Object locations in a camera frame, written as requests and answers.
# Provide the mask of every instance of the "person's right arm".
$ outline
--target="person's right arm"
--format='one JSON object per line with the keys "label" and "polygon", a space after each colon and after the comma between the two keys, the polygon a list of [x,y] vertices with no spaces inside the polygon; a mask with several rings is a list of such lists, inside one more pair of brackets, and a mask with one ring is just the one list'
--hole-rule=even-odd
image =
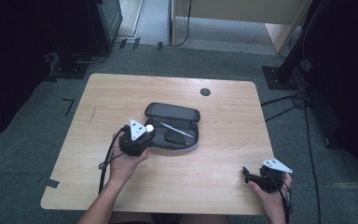
{"label": "person's right arm", "polygon": [[[284,183],[286,184],[287,188],[290,188],[292,185],[292,177],[289,174],[285,174]],[[285,224],[285,215],[283,210],[283,203],[281,194],[278,191],[274,191],[272,193],[266,193],[262,190],[255,182],[250,181],[249,185],[251,186],[252,190],[257,195],[258,199],[260,200],[264,212],[268,217],[268,221],[270,224]],[[283,195],[286,195],[286,190],[282,188]]]}

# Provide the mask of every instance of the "person's left hand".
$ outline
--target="person's left hand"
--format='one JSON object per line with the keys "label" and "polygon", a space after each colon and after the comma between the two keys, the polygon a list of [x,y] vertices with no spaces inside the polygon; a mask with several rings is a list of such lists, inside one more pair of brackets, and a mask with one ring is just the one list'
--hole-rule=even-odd
{"label": "person's left hand", "polygon": [[[112,158],[122,154],[119,143],[124,133],[120,133],[116,142],[113,144]],[[108,181],[125,184],[132,177],[139,163],[147,159],[150,147],[145,149],[140,157],[132,157],[127,154],[121,155],[110,162],[110,175]]]}

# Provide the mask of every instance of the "floor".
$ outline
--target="floor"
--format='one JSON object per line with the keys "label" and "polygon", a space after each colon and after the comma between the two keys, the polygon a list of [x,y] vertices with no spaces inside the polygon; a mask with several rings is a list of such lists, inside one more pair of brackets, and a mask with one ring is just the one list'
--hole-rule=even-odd
{"label": "floor", "polygon": [[[123,23],[118,39],[129,42],[140,37],[140,43],[169,45],[169,1],[167,0],[120,0]],[[186,18],[176,18],[177,44],[186,38]],[[191,18],[189,35],[181,48],[210,49],[219,51],[277,55],[264,23],[245,21],[220,21]],[[286,56],[296,43],[300,27],[281,55]]]}

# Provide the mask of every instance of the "scratch on table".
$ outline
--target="scratch on table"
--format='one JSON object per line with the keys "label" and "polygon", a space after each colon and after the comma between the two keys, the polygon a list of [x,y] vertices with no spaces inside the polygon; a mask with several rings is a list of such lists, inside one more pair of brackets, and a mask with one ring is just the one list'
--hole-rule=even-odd
{"label": "scratch on table", "polygon": [[89,125],[91,124],[92,119],[94,118],[95,111],[97,111],[97,106],[94,107],[94,111],[92,111],[91,118],[89,119]]}

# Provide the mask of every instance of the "light wood tabletop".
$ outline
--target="light wood tabletop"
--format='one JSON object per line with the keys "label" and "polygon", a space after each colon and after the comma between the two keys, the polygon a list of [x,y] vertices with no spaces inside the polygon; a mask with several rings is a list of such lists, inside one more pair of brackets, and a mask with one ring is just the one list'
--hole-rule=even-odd
{"label": "light wood tabletop", "polygon": [[[201,95],[203,88],[211,94]],[[241,174],[244,165],[258,175],[261,161],[273,159],[253,82],[114,74],[89,78],[50,177],[60,185],[46,188],[42,207],[87,210],[98,195],[98,165],[113,134],[131,118],[145,123],[145,109],[153,102],[198,109],[199,147],[181,153],[152,148],[115,210],[263,214]]]}

